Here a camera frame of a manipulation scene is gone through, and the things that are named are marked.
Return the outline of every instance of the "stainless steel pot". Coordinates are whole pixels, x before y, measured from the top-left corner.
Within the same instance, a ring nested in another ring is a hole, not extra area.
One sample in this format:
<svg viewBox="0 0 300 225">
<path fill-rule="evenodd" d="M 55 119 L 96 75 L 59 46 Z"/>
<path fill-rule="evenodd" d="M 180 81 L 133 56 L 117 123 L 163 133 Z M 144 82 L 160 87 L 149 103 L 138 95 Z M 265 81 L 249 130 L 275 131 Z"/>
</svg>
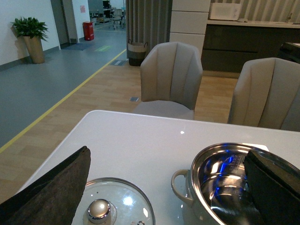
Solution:
<svg viewBox="0 0 300 225">
<path fill-rule="evenodd" d="M 190 170 L 174 173 L 171 186 L 184 202 L 185 225 L 264 224 L 248 191 L 244 158 L 249 150 L 265 152 L 239 143 L 209 146 L 194 158 Z M 175 178 L 186 177 L 187 195 L 175 186 Z"/>
</svg>

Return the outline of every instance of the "gray floor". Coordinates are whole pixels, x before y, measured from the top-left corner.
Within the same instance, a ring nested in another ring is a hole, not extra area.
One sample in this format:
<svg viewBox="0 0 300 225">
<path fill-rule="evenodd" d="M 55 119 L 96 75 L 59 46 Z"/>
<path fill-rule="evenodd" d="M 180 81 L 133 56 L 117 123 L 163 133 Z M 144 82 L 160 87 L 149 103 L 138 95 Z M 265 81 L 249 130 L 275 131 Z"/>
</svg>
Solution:
<svg viewBox="0 0 300 225">
<path fill-rule="evenodd" d="M 0 73 L 0 147 L 126 49 L 126 31 L 96 25 L 83 51 L 62 49 L 43 64 L 19 65 Z M 126 60 L 126 52 L 118 57 Z"/>
</svg>

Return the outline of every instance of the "floor vent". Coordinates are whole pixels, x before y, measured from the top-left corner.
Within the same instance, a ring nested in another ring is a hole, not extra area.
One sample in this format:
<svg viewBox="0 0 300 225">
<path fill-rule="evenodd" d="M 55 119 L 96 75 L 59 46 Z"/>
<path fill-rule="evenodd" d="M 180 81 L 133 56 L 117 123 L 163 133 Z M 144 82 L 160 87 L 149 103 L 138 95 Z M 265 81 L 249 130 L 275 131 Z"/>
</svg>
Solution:
<svg viewBox="0 0 300 225">
<path fill-rule="evenodd" d="M 137 102 L 139 100 L 139 97 L 131 97 L 130 101 L 132 102 Z"/>
<path fill-rule="evenodd" d="M 126 62 L 127 62 L 126 60 L 114 60 L 110 65 L 123 66 Z"/>
</svg>

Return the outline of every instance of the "upholstered chair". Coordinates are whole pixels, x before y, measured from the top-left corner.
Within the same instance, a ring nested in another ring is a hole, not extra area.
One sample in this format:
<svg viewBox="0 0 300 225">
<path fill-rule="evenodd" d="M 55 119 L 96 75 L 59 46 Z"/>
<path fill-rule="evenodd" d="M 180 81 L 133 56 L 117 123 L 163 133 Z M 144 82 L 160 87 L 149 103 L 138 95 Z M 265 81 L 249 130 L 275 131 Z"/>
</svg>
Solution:
<svg viewBox="0 0 300 225">
<path fill-rule="evenodd" d="M 141 64 L 142 98 L 133 113 L 193 120 L 202 72 L 195 46 L 156 45 Z"/>
<path fill-rule="evenodd" d="M 300 64 L 278 58 L 246 62 L 228 123 L 300 131 Z"/>
</svg>

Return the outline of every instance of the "beige planter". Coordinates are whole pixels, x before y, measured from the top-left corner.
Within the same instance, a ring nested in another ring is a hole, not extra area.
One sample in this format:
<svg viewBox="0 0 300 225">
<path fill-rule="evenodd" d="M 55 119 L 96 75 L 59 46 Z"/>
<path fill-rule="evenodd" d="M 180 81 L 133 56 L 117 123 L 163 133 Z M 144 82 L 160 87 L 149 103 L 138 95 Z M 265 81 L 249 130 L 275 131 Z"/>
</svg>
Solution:
<svg viewBox="0 0 300 225">
<path fill-rule="evenodd" d="M 33 63 L 43 63 L 45 62 L 42 42 L 39 37 L 30 38 L 29 36 L 23 36 L 29 56 Z"/>
</svg>

